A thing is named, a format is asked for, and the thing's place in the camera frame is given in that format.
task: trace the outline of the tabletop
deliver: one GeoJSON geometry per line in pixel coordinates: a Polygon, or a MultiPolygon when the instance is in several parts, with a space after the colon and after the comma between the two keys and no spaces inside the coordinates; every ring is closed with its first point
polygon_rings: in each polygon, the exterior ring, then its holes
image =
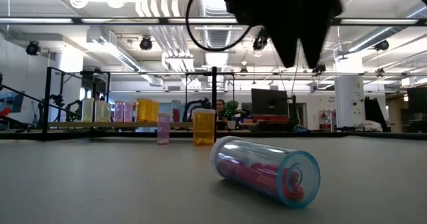
{"type": "Polygon", "coordinates": [[[427,142],[250,139],[310,152],[318,196],[289,209],[232,181],[191,139],[0,144],[0,223],[425,223],[427,142]]]}

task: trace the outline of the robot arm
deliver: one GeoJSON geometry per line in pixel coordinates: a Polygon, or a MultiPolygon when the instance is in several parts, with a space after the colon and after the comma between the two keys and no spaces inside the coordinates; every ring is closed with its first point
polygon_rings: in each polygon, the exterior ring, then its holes
{"type": "Polygon", "coordinates": [[[197,109],[197,108],[198,109],[211,109],[211,103],[209,102],[209,99],[206,98],[206,97],[204,97],[204,98],[200,99],[199,101],[190,101],[189,103],[187,103],[185,105],[185,109],[184,109],[184,114],[183,114],[183,117],[182,117],[182,121],[186,122],[186,121],[192,120],[191,112],[194,109],[197,109]],[[194,107],[193,109],[190,109],[190,107],[192,105],[197,105],[197,106],[194,107]]]}

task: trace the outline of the yellow container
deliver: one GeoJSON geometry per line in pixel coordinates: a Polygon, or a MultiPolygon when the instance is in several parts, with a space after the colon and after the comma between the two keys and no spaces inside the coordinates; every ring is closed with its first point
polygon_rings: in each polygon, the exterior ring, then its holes
{"type": "Polygon", "coordinates": [[[137,122],[150,122],[151,121],[151,99],[137,99],[136,100],[136,121],[137,122]]]}
{"type": "Polygon", "coordinates": [[[153,101],[151,105],[151,122],[157,123],[157,114],[159,114],[159,104],[160,103],[158,101],[153,101]]]}
{"type": "Polygon", "coordinates": [[[215,110],[196,109],[193,111],[193,143],[196,146],[215,143],[215,110]]]}

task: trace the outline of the fluorescent light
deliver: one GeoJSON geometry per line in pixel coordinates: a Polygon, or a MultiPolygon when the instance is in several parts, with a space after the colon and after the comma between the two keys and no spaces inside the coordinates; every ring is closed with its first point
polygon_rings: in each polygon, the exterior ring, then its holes
{"type": "Polygon", "coordinates": [[[185,75],[184,72],[146,72],[147,74],[150,75],[185,75]]]}
{"type": "Polygon", "coordinates": [[[113,24],[113,23],[159,23],[157,18],[83,18],[81,20],[86,24],[113,24]]]}
{"type": "Polygon", "coordinates": [[[137,91],[110,91],[111,93],[135,93],[137,91]]]}
{"type": "Polygon", "coordinates": [[[194,27],[198,31],[241,31],[241,27],[194,27]]]}
{"type": "Polygon", "coordinates": [[[46,24],[70,24],[73,23],[73,20],[71,20],[71,18],[9,18],[9,17],[4,17],[4,18],[0,18],[0,23],[14,23],[14,24],[19,24],[19,23],[46,23],[46,24]]]}
{"type": "Polygon", "coordinates": [[[343,19],[344,25],[413,25],[417,19],[343,19]]]}
{"type": "MultiPolygon", "coordinates": [[[[169,19],[170,23],[185,23],[185,18],[171,18],[169,19]]],[[[235,18],[190,18],[188,20],[190,24],[200,24],[200,23],[227,23],[227,24],[238,24],[235,18]]]]}
{"type": "Polygon", "coordinates": [[[132,72],[132,73],[128,73],[128,72],[115,72],[115,73],[110,73],[112,75],[139,75],[139,73],[137,72],[132,72]]]}

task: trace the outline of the transparent cup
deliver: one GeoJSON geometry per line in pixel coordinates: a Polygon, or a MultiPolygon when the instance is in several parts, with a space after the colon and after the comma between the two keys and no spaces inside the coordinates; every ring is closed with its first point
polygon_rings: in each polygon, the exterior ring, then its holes
{"type": "Polygon", "coordinates": [[[158,101],[153,101],[151,103],[151,122],[157,122],[157,114],[159,114],[159,105],[160,103],[158,101]]]}
{"type": "Polygon", "coordinates": [[[123,101],[115,101],[114,105],[114,122],[123,122],[125,103],[123,101]]]}
{"type": "Polygon", "coordinates": [[[196,109],[193,111],[193,144],[196,146],[215,143],[215,110],[196,109]]]}
{"type": "Polygon", "coordinates": [[[110,122],[111,108],[110,104],[104,101],[95,101],[95,121],[110,122]]]}
{"type": "Polygon", "coordinates": [[[81,116],[82,122],[92,122],[94,101],[94,98],[83,98],[81,100],[81,109],[83,110],[81,116]]]}
{"type": "Polygon", "coordinates": [[[223,137],[212,147],[211,164],[233,179],[292,208],[302,208],[316,197],[320,169],[305,151],[223,137]]]}
{"type": "Polygon", "coordinates": [[[169,130],[171,123],[171,115],[167,113],[159,113],[157,116],[157,144],[169,144],[169,130]]]}
{"type": "Polygon", "coordinates": [[[133,122],[133,103],[125,103],[124,105],[124,122],[133,122]]]}
{"type": "Polygon", "coordinates": [[[151,121],[151,99],[138,99],[136,102],[137,122],[151,121]]]}

